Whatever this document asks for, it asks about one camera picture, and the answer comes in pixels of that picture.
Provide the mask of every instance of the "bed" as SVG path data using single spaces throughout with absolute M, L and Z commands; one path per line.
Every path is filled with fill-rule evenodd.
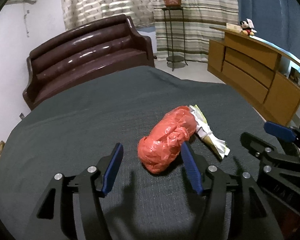
M 180 80 L 149 66 L 122 70 L 48 98 L 15 127 L 0 159 L 2 222 L 21 240 L 56 173 L 79 174 L 121 142 L 124 157 L 114 188 L 100 200 L 112 238 L 192 239 L 205 201 L 191 189 L 181 158 L 159 176 L 149 174 L 137 158 L 139 140 L 164 114 L 189 104 L 200 107 L 214 134 L 231 149 L 219 162 L 196 138 L 194 151 L 224 172 L 258 176 L 258 160 L 240 144 L 244 131 L 282 151 L 264 132 L 258 113 L 230 86 Z
M 127 68 L 154 67 L 151 39 L 119 14 L 68 30 L 33 49 L 23 98 L 33 110 L 47 98 Z

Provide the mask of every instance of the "wooden dresser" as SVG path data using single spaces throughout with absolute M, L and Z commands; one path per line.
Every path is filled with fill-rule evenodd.
M 300 105 L 300 86 L 282 74 L 300 60 L 260 38 L 226 28 L 209 42 L 208 71 L 236 89 L 267 121 L 287 125 Z

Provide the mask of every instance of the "dresser drawer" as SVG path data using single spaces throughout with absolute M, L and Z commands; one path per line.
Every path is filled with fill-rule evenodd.
M 224 58 L 225 46 L 218 41 L 209 40 L 208 65 L 221 72 Z
M 225 60 L 248 73 L 267 88 L 270 87 L 274 72 L 258 61 L 231 48 L 226 48 Z
M 259 103 L 263 103 L 268 89 L 258 81 L 226 61 L 223 63 L 222 73 L 252 95 Z
M 225 44 L 227 47 L 240 51 L 243 54 L 259 61 L 268 68 L 276 70 L 279 65 L 281 55 L 272 49 L 256 43 L 252 40 L 252 38 L 250 39 L 251 41 L 230 33 L 225 33 Z

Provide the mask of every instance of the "red plastic bag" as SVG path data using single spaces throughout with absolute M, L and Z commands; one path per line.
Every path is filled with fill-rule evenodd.
M 138 157 L 151 173 L 164 171 L 175 160 L 181 144 L 195 132 L 197 123 L 187 106 L 165 114 L 149 136 L 138 144 Z

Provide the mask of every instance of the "paper wrapper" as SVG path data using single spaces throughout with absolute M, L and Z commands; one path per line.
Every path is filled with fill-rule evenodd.
M 226 142 L 213 135 L 206 118 L 197 105 L 190 105 L 189 109 L 197 122 L 196 133 L 200 139 L 209 145 L 219 159 L 223 159 L 230 152 L 230 149 L 226 146 Z

